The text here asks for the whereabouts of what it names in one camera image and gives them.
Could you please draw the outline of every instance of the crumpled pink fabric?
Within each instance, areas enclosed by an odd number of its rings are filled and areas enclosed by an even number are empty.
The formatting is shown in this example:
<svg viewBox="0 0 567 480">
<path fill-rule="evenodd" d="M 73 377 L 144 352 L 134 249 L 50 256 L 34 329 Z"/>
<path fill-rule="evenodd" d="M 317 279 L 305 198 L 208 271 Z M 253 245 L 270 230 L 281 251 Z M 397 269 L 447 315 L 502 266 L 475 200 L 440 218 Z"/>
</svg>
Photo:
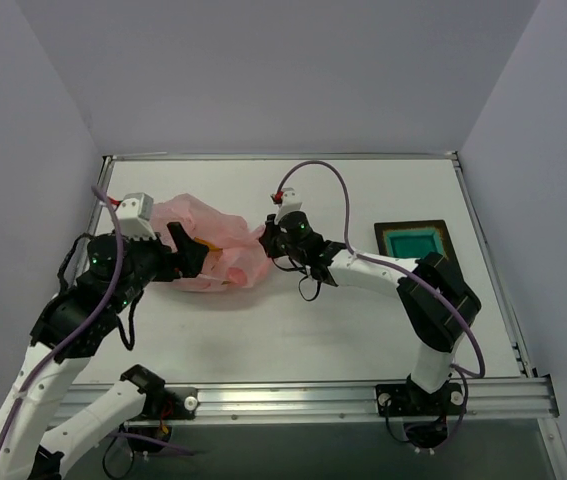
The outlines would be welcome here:
<svg viewBox="0 0 567 480">
<path fill-rule="evenodd" d="M 222 249 L 208 254 L 198 277 L 172 282 L 175 288 L 189 292 L 250 288 L 267 275 L 272 262 L 258 242 L 264 225 L 250 231 L 243 217 L 221 213 L 187 193 L 155 204 L 150 219 L 154 231 L 161 234 L 161 241 L 176 251 L 167 230 L 169 222 L 181 222 L 191 238 Z"/>
</svg>

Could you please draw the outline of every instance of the white tabletop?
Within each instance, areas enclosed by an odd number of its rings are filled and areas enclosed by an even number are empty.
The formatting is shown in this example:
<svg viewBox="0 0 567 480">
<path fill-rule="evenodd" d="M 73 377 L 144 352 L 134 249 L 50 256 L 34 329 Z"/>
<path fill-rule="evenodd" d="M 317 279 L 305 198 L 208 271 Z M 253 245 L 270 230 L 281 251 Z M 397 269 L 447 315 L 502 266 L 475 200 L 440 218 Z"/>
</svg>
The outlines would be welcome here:
<svg viewBox="0 0 567 480">
<path fill-rule="evenodd" d="M 225 213 L 263 223 L 275 211 L 269 195 L 288 160 L 124 161 L 115 163 L 108 193 L 143 191 L 155 202 L 190 193 Z M 453 165 L 447 160 L 338 160 L 352 202 L 350 238 L 378 253 L 376 222 L 444 219 L 467 283 L 483 304 L 473 331 L 488 377 L 519 376 L 511 341 Z M 342 241 L 344 202 L 325 168 L 310 166 L 288 182 L 303 196 L 315 231 Z M 101 212 L 98 233 L 111 230 Z M 254 289 L 184 293 L 152 284 L 136 312 L 136 348 L 113 332 L 77 383 L 112 383 L 141 363 L 168 382 L 225 383 L 403 379 L 418 339 L 401 303 L 356 288 L 324 286 L 306 303 L 294 273 L 271 270 Z M 477 369 L 467 340 L 457 362 Z"/>
</svg>

